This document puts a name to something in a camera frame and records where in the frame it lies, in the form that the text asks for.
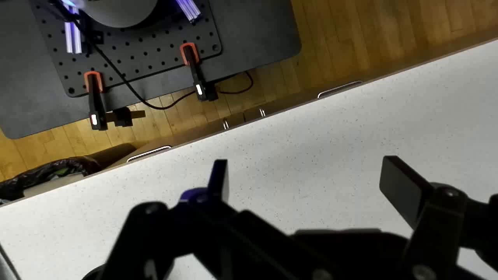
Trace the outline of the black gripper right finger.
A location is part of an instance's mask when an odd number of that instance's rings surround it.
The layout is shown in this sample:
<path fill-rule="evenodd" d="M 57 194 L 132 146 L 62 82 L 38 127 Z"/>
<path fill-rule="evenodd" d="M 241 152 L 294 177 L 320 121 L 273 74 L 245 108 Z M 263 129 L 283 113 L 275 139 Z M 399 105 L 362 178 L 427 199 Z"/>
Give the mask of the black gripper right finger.
<path fill-rule="evenodd" d="M 384 155 L 379 191 L 412 228 L 401 253 L 407 280 L 484 280 L 457 264 L 473 250 L 498 270 L 498 194 L 485 202 L 440 181 L 427 181 L 398 155 Z"/>

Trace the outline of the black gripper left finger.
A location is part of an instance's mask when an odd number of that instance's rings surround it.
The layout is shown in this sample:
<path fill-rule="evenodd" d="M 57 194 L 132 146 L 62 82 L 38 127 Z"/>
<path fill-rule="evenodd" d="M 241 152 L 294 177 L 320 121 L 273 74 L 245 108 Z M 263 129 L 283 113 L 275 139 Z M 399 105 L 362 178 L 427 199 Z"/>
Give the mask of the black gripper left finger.
<path fill-rule="evenodd" d="M 205 186 L 189 188 L 174 206 L 135 205 L 107 259 L 84 280 L 166 280 L 178 256 L 192 255 L 216 280 L 286 280 L 291 272 L 270 245 L 284 236 L 222 199 L 227 160 L 213 161 Z"/>

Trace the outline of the grey round robot base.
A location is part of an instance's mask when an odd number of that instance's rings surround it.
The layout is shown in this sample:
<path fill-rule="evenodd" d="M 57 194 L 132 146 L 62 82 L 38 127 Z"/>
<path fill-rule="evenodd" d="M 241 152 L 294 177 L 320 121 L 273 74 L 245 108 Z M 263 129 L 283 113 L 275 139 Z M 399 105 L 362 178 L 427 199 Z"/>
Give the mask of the grey round robot base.
<path fill-rule="evenodd" d="M 146 20 L 158 0 L 85 0 L 82 10 L 108 27 L 130 27 Z"/>

